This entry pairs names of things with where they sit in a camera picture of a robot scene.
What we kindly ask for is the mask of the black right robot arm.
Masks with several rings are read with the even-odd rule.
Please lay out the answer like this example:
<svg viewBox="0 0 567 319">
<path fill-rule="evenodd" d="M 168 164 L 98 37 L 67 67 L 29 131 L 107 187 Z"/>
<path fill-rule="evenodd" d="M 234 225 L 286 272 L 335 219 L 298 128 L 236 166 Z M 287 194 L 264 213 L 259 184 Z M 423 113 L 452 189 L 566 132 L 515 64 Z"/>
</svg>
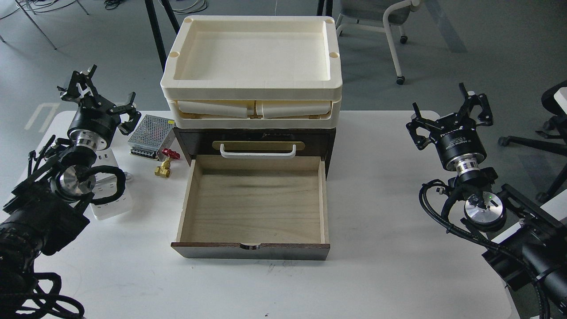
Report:
<svg viewBox="0 0 567 319">
<path fill-rule="evenodd" d="M 550 304 L 566 315 L 566 226 L 510 184 L 492 189 L 498 175 L 480 168 L 487 153 L 478 135 L 493 124 L 491 107 L 486 94 L 463 83 L 459 89 L 460 109 L 436 120 L 412 105 L 406 128 L 413 143 L 434 145 L 443 169 L 456 173 L 446 183 L 424 183 L 419 203 L 447 233 L 484 247 L 482 257 L 508 288 L 532 285 L 541 319 L 551 318 Z"/>
</svg>

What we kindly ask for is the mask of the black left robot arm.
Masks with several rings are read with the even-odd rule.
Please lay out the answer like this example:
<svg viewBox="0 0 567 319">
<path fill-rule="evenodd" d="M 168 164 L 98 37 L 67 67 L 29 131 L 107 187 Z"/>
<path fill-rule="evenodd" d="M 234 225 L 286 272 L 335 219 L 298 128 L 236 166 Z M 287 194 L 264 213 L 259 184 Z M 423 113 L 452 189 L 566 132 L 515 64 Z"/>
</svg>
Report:
<svg viewBox="0 0 567 319">
<path fill-rule="evenodd" d="M 93 85 L 97 66 L 74 71 L 69 85 L 59 87 L 61 99 L 77 103 L 67 139 L 52 136 L 39 154 L 28 158 L 27 178 L 12 190 L 4 205 L 9 217 L 0 228 L 1 317 L 39 319 L 51 314 L 82 319 L 85 309 L 60 294 L 62 280 L 54 272 L 34 270 L 35 259 L 51 256 L 75 240 L 89 224 L 89 204 L 101 205 L 120 198 L 126 175 L 116 166 L 95 166 L 97 151 L 107 149 L 115 130 L 132 133 L 140 119 L 129 102 L 117 106 Z"/>
</svg>

